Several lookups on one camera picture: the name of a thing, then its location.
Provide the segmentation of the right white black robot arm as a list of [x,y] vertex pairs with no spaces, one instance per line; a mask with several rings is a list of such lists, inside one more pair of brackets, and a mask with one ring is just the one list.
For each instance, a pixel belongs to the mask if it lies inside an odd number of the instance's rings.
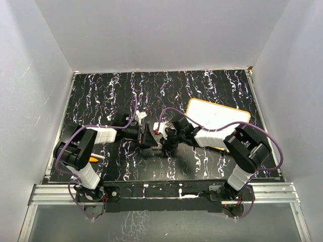
[[236,200],[242,196],[247,182],[272,153],[268,141],[258,134],[256,128],[244,122],[239,123],[230,134],[220,138],[216,136],[218,130],[206,129],[186,116],[177,115],[172,119],[171,128],[161,123],[155,128],[155,133],[162,135],[159,142],[168,151],[176,150],[180,143],[227,151],[236,166],[224,185],[216,192],[212,191],[212,194],[228,200]]

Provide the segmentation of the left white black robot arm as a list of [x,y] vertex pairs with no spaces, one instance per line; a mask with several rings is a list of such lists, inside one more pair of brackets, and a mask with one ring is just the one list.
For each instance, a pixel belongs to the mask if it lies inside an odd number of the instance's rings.
[[118,114],[113,127],[70,125],[53,150],[56,162],[62,162],[80,185],[87,189],[87,196],[99,201],[104,188],[99,186],[100,177],[90,164],[92,150],[97,144],[116,143],[122,139],[143,144],[145,112],[136,111],[134,116]]

